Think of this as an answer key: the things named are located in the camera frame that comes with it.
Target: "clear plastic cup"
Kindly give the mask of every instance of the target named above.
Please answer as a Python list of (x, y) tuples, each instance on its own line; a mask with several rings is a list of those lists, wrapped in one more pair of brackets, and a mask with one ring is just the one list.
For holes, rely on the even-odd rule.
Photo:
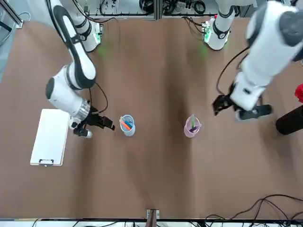
[(121, 130), (124, 132), (125, 136), (132, 136), (136, 131), (133, 117), (131, 115), (124, 115), (122, 117), (122, 120), (127, 121), (132, 127), (130, 130), (128, 130), (126, 127), (124, 127), (124, 125), (120, 123)]
[(196, 130), (194, 130), (193, 132), (190, 131), (191, 129), (191, 118), (192, 116), (190, 116), (187, 120), (186, 120), (186, 123), (185, 123), (185, 126), (184, 126), (184, 134), (189, 137), (189, 138), (193, 138), (200, 130), (201, 128), (201, 124), (200, 124), (200, 121), (194, 116), (195, 118), (195, 127), (197, 127)]

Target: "paper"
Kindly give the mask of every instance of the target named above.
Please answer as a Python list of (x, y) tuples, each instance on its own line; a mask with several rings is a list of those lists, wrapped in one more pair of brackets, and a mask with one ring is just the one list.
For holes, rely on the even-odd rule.
[(30, 164), (61, 166), (70, 115), (57, 109), (43, 109)]

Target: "table surface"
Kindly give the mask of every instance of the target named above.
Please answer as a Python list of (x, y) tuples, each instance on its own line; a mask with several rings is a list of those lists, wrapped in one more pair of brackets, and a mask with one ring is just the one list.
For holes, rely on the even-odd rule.
[[(275, 129), (278, 117), (300, 105), (294, 90), (301, 64), (265, 91), (272, 115), (237, 122), (232, 108), (213, 114), (217, 77), (245, 47), (247, 22), (236, 19), (228, 43), (215, 52), (182, 19), (111, 21), (91, 57), (109, 99), (106, 116), (118, 126), (121, 115), (131, 114), (136, 133), (128, 138), (119, 127), (95, 127), (88, 140), (69, 131), (61, 167), (29, 161), (41, 110), (53, 108), (45, 85), (71, 58), (55, 30), (25, 23), (0, 84), (0, 217), (144, 218), (146, 209), (159, 209), (161, 218), (231, 217), (268, 194), (302, 198), (303, 131), (281, 136)], [(225, 92), (239, 60), (222, 78)], [(102, 109), (102, 93), (94, 87), (92, 94)], [(183, 127), (193, 113), (203, 127), (189, 139)], [(289, 215), (303, 209), (272, 201)], [(283, 218), (268, 205), (259, 217)]]

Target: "green marker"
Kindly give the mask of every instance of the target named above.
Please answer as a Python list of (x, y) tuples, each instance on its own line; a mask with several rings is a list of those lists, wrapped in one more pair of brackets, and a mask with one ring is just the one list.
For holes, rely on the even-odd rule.
[(191, 115), (191, 128), (193, 129), (195, 127), (195, 116), (194, 115)]

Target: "pen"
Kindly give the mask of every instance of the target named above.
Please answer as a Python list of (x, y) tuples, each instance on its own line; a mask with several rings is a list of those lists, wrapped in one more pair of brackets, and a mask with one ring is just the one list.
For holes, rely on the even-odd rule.
[(129, 131), (131, 130), (131, 128), (128, 127), (128, 125), (125, 124), (125, 122), (124, 122), (122, 119), (120, 119), (119, 121), (120, 121), (120, 123), (121, 123), (127, 130), (129, 130)]

